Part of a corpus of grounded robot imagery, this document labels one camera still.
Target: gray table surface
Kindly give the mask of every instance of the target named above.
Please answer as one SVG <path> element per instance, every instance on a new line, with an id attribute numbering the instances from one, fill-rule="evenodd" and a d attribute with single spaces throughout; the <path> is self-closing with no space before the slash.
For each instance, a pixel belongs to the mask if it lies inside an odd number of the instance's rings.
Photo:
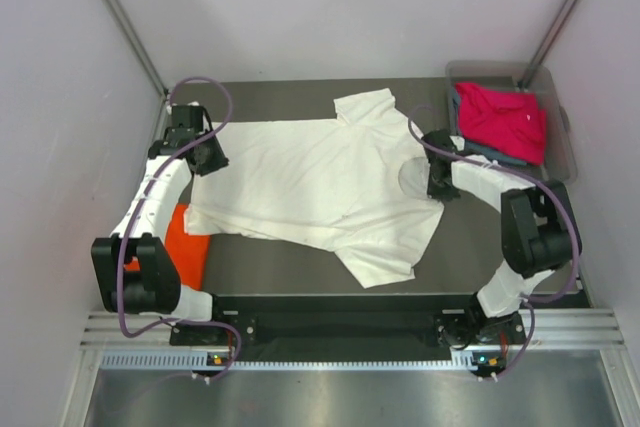
<path id="1" fill-rule="evenodd" d="M 86 426 L 622 426 L 598 352 L 527 353 L 497 384 L 466 372 L 237 371 L 137 396 L 167 374 L 102 371 Z"/>
<path id="2" fill-rule="evenodd" d="M 408 113 L 418 104 L 430 105 L 430 110 L 420 112 L 416 119 L 423 132 L 449 124 L 445 82 L 440 78 L 225 85 L 236 107 L 234 122 L 333 118 L 333 99 L 388 87 L 401 112 Z M 176 100 L 199 101 L 214 121 L 224 117 L 224 97 L 213 86 L 185 85 L 176 92 Z M 190 187 L 183 202 L 188 201 L 189 192 Z M 440 225 L 415 266 L 415 280 L 365 290 L 333 253 L 284 241 L 216 235 L 209 249 L 203 289 L 219 294 L 470 293 L 489 281 L 501 260 L 498 213 L 463 194 L 446 204 Z M 554 274 L 538 291 L 557 290 L 568 271 L 565 268 Z"/>

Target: white wall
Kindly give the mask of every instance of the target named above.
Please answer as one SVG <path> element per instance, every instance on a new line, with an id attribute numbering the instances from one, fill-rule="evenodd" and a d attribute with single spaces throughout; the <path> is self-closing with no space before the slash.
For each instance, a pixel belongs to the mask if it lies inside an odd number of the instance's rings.
<path id="1" fill-rule="evenodd" d="M 561 0 L 121 0 L 166 82 L 442 76 L 526 60 Z"/>
<path id="2" fill-rule="evenodd" d="M 101 0 L 0 6 L 0 424 L 49 427 L 158 97 Z"/>
<path id="3" fill-rule="evenodd" d="M 640 372 L 639 35 L 638 0 L 582 0 L 547 65 L 571 119 L 586 273 Z"/>

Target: plastic storage bin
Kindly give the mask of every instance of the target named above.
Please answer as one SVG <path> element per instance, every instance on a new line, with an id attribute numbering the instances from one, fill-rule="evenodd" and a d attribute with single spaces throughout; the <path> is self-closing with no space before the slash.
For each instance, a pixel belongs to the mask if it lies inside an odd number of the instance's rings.
<path id="1" fill-rule="evenodd" d="M 447 99 L 451 132 L 460 134 L 458 119 L 453 108 L 452 92 L 458 82 L 476 82 L 481 86 L 502 92 L 529 92 L 535 94 L 538 106 L 547 112 L 547 147 L 544 164 L 527 167 L 539 178 L 554 178 L 570 183 L 577 176 L 576 163 L 569 140 L 569 122 L 560 106 L 553 79 L 548 69 L 540 67 L 528 89 L 518 87 L 527 72 L 522 62 L 453 61 L 446 69 Z"/>

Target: orange cloth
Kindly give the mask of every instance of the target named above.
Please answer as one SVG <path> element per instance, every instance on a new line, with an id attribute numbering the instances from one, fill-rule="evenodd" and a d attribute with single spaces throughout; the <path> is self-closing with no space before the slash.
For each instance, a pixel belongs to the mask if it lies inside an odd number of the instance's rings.
<path id="1" fill-rule="evenodd" d="M 194 290 L 202 288 L 204 266 L 207 260 L 210 237 L 208 235 L 189 235 L 184 231 L 184 211 L 187 205 L 178 204 L 169 222 L 164 247 L 180 274 L 180 282 Z M 138 260 L 134 259 L 126 266 L 127 270 L 140 270 Z"/>

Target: t-shirt sleeve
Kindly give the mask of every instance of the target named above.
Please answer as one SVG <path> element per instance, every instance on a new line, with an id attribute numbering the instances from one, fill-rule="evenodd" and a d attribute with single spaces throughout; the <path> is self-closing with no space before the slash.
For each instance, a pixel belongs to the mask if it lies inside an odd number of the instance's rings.
<path id="1" fill-rule="evenodd" d="M 399 245 L 353 245 L 335 251 L 345 267 L 365 288 L 415 278 L 413 266 L 421 254 Z"/>
<path id="2" fill-rule="evenodd" d="M 396 110 L 396 98 L 389 89 L 350 95 L 334 103 L 338 120 L 350 125 L 376 126 L 407 121 Z"/>

